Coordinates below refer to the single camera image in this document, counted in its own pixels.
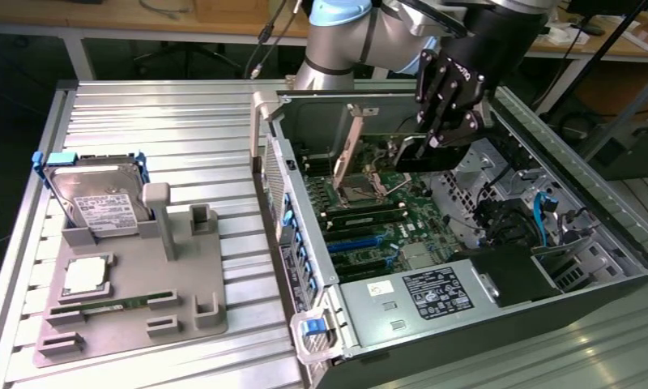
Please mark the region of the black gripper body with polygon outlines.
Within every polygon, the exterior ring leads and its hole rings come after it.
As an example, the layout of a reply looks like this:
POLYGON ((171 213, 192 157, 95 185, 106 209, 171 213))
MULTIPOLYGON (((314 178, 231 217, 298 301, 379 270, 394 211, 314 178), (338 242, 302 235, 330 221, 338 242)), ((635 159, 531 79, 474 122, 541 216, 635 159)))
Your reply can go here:
POLYGON ((546 14, 526 14, 503 6, 470 6, 463 18, 470 34, 445 38, 441 51, 495 88, 518 67, 547 20, 546 14))

